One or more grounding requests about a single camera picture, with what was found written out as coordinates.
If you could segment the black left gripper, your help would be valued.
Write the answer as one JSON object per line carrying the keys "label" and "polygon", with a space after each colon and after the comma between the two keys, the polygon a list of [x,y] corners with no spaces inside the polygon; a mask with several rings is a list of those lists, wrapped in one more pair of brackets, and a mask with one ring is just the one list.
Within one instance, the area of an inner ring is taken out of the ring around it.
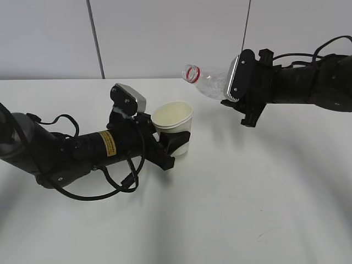
{"label": "black left gripper", "polygon": [[107,165],[125,161],[128,157],[143,156],[166,171],[174,167],[173,157],[183,155],[189,149],[189,131],[160,132],[157,142],[153,135],[156,129],[151,116],[146,113],[124,118],[119,113],[111,112],[107,129],[114,138],[117,150],[116,155],[107,158]]}

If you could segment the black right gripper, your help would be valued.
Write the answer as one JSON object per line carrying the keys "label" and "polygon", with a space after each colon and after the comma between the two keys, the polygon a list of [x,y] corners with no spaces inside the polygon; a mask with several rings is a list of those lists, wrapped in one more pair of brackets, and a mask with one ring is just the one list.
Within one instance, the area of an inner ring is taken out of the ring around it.
{"label": "black right gripper", "polygon": [[255,127],[266,104],[271,97],[271,81],[273,76],[273,52],[261,49],[258,53],[260,59],[256,60],[254,52],[245,49],[240,54],[240,84],[238,91],[242,98],[238,102],[221,100],[221,104],[237,112],[244,110],[245,117],[241,125]]}

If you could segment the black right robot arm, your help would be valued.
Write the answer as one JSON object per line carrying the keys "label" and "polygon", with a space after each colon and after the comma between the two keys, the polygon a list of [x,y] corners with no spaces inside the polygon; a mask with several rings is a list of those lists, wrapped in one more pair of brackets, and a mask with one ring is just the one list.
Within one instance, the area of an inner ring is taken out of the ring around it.
{"label": "black right robot arm", "polygon": [[241,124],[254,128],[267,104],[315,105],[351,112],[351,56],[330,54],[319,60],[283,67],[274,53],[245,49],[233,60],[221,104],[244,114]]}

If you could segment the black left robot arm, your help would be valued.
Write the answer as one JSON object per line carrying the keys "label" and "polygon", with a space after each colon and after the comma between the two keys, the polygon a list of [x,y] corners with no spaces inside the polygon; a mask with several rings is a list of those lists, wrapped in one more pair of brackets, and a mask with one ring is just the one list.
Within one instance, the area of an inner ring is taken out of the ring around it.
{"label": "black left robot arm", "polygon": [[162,170],[174,167],[173,153],[189,142],[191,133],[154,134],[151,116],[132,117],[111,111],[107,129],[81,135],[75,119],[73,136],[50,132],[33,114],[10,113],[1,106],[1,160],[29,174],[44,188],[64,188],[92,171],[100,170],[118,190],[132,192],[144,162]]}

